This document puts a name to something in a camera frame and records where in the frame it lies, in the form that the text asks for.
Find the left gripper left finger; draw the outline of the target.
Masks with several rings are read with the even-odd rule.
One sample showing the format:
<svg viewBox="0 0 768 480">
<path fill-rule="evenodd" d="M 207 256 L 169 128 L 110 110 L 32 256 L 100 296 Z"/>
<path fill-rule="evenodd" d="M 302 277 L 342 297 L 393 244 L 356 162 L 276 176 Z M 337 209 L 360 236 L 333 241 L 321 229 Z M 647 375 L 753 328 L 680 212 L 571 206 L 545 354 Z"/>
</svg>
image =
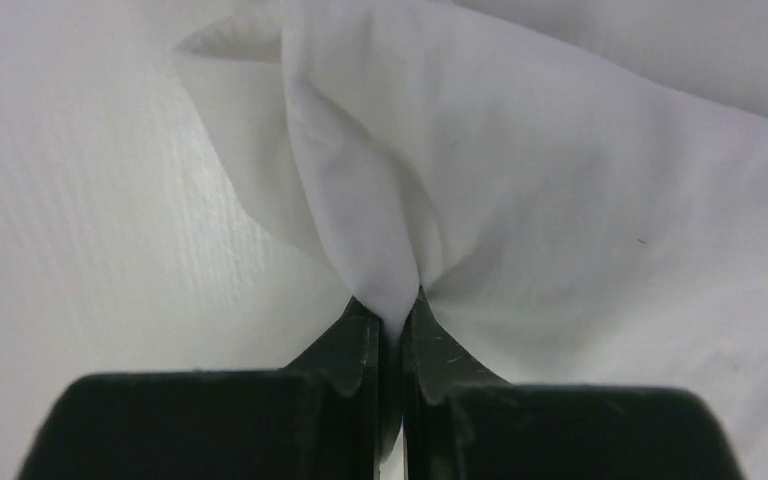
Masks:
<svg viewBox="0 0 768 480">
<path fill-rule="evenodd" d="M 69 385 L 23 479 L 375 479 L 380 320 L 351 300 L 274 370 L 109 373 Z"/>
</svg>

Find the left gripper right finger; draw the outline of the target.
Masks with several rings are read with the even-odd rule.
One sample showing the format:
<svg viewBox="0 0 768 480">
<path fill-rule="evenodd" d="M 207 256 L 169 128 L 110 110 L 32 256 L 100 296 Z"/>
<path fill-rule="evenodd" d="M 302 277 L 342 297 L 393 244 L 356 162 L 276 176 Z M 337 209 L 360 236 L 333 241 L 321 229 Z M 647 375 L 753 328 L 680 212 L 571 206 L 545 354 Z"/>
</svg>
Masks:
<svg viewBox="0 0 768 480">
<path fill-rule="evenodd" d="M 708 406 L 663 387 L 514 384 L 419 294 L 401 336 L 408 479 L 739 479 Z"/>
</svg>

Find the white t shirt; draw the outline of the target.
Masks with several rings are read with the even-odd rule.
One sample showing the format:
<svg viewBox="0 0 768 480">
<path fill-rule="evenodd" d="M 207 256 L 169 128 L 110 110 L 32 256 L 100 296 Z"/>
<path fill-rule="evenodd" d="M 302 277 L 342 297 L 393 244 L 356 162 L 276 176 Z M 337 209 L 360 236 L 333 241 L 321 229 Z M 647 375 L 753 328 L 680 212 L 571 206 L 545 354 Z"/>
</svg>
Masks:
<svg viewBox="0 0 768 480">
<path fill-rule="evenodd" d="M 234 191 L 391 334 L 702 395 L 768 479 L 768 1 L 246 1 L 173 61 Z"/>
</svg>

